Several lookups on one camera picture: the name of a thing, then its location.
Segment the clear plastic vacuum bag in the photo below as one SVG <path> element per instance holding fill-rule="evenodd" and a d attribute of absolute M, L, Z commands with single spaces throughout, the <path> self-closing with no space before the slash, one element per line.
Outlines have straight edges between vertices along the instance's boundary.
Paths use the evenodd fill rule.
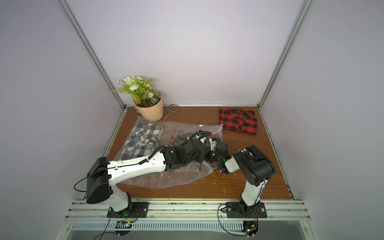
<path fill-rule="evenodd" d="M 198 131 L 208 131 L 212 133 L 213 138 L 217 138 L 218 140 L 223 139 L 222 125 L 194 125 L 194 124 L 185 124 L 185 123 L 178 123 L 178 122 L 172 122 L 172 121 L 158 121 L 155 123 L 149 123 L 141 116 L 137 117 L 137 120 L 134 123 L 134 126 L 137 123 L 156 124 L 156 125 L 163 126 L 165 128 L 158 146 L 160 145 L 168 146 L 168 142 L 175 129 L 188 131 L 188 132 L 191 132 L 192 134 Z M 128 134 L 125 134 L 126 139 L 131 133 L 131 131 Z M 119 150 L 119 152 L 115 154 L 113 158 L 114 161 L 118 161 L 117 158 L 119 157 L 121 152 L 122 152 L 122 147 Z M 199 173 L 177 173 L 176 170 L 178 169 L 176 169 L 176 170 L 169 170 L 161 173 L 145 174 L 139 177 L 134 177 L 134 178 L 125 180 L 121 183 L 124 185 L 159 190 L 159 189 L 169 188 L 173 186 L 186 185 L 198 180 L 202 180 L 206 178 L 208 175 L 212 174 L 216 168 L 217 168 L 216 163 L 209 163 L 208 161 L 203 161 L 201 163 L 201 171 Z"/>

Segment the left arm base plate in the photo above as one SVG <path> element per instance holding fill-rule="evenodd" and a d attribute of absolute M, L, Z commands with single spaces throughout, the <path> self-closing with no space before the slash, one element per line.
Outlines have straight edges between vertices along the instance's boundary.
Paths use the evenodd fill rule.
<path fill-rule="evenodd" d="M 146 218 L 149 210 L 149 202 L 133 202 L 131 207 L 116 212 L 109 208 L 107 218 L 126 219 L 126 218 Z"/>

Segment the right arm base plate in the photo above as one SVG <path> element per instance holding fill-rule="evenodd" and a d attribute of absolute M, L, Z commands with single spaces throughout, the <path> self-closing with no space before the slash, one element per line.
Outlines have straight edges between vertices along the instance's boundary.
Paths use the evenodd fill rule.
<path fill-rule="evenodd" d="M 240 202 L 227 202 L 224 207 L 224 213 L 228 218 L 261 218 L 266 219 L 267 210 L 263 202 L 258 202 L 253 206 L 247 206 Z"/>

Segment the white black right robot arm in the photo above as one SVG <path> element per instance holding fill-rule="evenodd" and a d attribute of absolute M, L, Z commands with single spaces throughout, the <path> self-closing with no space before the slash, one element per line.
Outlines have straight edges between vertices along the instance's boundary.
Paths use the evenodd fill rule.
<path fill-rule="evenodd" d="M 276 172 L 273 162 L 255 145 L 230 156 L 228 146 L 224 142 L 210 148 L 206 153 L 206 160 L 217 163 L 222 174 L 242 172 L 247 182 L 239 198 L 239 210 L 245 216 L 255 212 L 264 187 Z"/>

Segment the red black plaid shirt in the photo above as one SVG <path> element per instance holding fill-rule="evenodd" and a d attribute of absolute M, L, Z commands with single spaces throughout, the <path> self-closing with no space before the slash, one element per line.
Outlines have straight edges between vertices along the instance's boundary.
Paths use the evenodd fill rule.
<path fill-rule="evenodd" d="M 254 111 L 247 109 L 219 109 L 219 124 L 224 130 L 256 135 L 258 119 Z"/>

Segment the multicolour tartan shirt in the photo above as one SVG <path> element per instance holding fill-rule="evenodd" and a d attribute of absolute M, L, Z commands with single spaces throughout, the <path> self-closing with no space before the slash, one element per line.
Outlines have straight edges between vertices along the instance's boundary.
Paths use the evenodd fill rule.
<path fill-rule="evenodd" d="M 191 136 L 191 132 L 184 131 L 181 129 L 175 129 L 169 142 L 168 146 L 176 146 L 184 143 Z M 199 173 L 201 171 L 201 164 L 193 161 L 188 165 L 181 167 L 176 170 L 177 173 Z"/>

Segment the grey white checked shirt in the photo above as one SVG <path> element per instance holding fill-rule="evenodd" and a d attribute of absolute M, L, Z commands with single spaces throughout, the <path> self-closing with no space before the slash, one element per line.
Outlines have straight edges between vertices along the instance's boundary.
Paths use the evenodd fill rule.
<path fill-rule="evenodd" d="M 164 130 L 160 125 L 137 123 L 127 137 L 117 160 L 149 156 L 158 147 Z"/>

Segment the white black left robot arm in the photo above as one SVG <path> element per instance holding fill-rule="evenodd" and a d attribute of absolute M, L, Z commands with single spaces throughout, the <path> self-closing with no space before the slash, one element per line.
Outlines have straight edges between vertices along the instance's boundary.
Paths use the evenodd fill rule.
<path fill-rule="evenodd" d="M 86 175 L 86 203 L 104 203 L 115 212 L 130 208 L 131 197 L 117 188 L 117 184 L 146 174 L 180 169 L 193 161 L 201 163 L 211 150 L 204 141 L 195 138 L 176 146 L 159 146 L 148 156 L 130 160 L 97 159 Z"/>

